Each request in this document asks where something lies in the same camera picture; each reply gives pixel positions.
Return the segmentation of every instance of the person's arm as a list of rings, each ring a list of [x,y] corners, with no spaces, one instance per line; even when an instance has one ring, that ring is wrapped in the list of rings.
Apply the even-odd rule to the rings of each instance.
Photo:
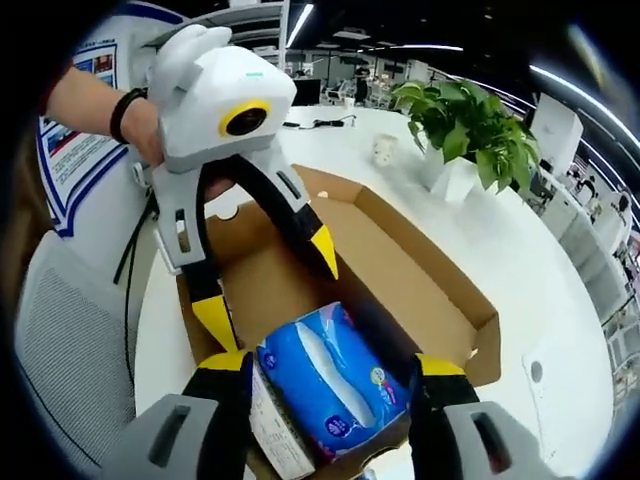
[[[123,95],[91,73],[71,67],[51,90],[46,113],[73,130],[110,136],[111,115]],[[144,98],[129,105],[120,124],[122,136],[154,166],[162,162],[157,127],[156,107]]]

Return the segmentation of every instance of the ceiling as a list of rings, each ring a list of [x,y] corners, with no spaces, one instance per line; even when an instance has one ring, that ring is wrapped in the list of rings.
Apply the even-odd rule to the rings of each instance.
[[[226,0],[157,0],[154,3],[189,17],[228,6]],[[593,7],[586,7],[587,2],[580,5],[575,1],[562,0],[291,0],[289,35],[307,3],[313,3],[314,9],[296,37],[293,49],[316,49],[324,42],[338,44],[335,50],[357,55],[357,50],[366,50],[364,45],[380,47],[378,42],[461,47],[464,49],[461,52],[387,48],[365,51],[364,54],[398,62],[410,58],[422,60],[447,73],[495,86],[532,104],[536,103],[539,92],[549,93],[578,112],[585,128],[583,138],[614,166],[640,198],[640,147],[637,140],[634,143],[592,103],[557,81],[532,74],[529,68],[530,64],[540,66],[588,92],[606,105],[638,138],[640,65],[637,55],[627,46],[628,39],[637,29],[634,16],[624,13],[628,4],[619,0],[610,0],[606,6],[594,4]],[[572,25],[580,27],[582,37],[570,36]],[[234,26],[234,32],[243,29],[275,32],[278,27],[278,22],[272,20]],[[353,40],[334,36],[344,28],[364,30],[369,38]],[[243,43],[247,47],[264,45],[277,47],[277,35],[260,36],[258,39],[248,36]],[[576,45],[582,46],[583,51],[587,51],[585,45],[595,47],[598,60],[593,61],[593,48],[588,53],[590,56],[585,57],[578,53]],[[584,58],[592,65],[591,69]],[[529,108],[519,102],[514,103],[521,108]],[[584,146],[580,153],[585,158],[600,162]]]

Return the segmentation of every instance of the person's hand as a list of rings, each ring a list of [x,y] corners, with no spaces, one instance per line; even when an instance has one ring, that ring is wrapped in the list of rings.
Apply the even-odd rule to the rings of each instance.
[[[160,137],[158,135],[158,110],[144,98],[134,100],[127,108],[121,123],[122,135],[152,167],[164,161]],[[226,179],[216,180],[207,187],[205,200],[213,200],[233,187]]]

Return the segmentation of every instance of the tissue pack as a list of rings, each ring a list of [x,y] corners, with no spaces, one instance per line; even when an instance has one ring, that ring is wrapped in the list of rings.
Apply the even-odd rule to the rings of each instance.
[[[340,303],[271,333],[257,348],[269,380],[328,459],[366,442],[407,408]]]

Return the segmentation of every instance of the camera lens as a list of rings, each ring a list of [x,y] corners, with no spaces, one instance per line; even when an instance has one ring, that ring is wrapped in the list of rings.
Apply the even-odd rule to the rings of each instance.
[[[267,111],[263,108],[250,108],[239,113],[227,125],[227,133],[234,137],[247,135],[257,130],[267,118]]]

